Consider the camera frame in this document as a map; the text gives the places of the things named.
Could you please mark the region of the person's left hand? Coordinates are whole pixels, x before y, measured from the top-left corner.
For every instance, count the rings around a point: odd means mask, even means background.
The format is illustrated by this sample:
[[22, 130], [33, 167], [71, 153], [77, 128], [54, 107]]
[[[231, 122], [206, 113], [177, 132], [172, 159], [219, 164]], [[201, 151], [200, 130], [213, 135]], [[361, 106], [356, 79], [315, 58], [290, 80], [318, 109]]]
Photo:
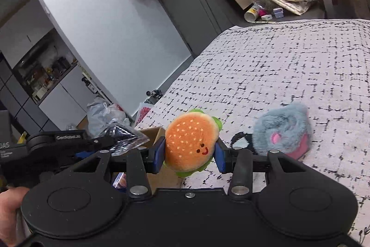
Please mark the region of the person's left hand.
[[28, 191], [28, 188], [18, 187], [1, 192], [1, 246], [17, 245], [17, 210]]

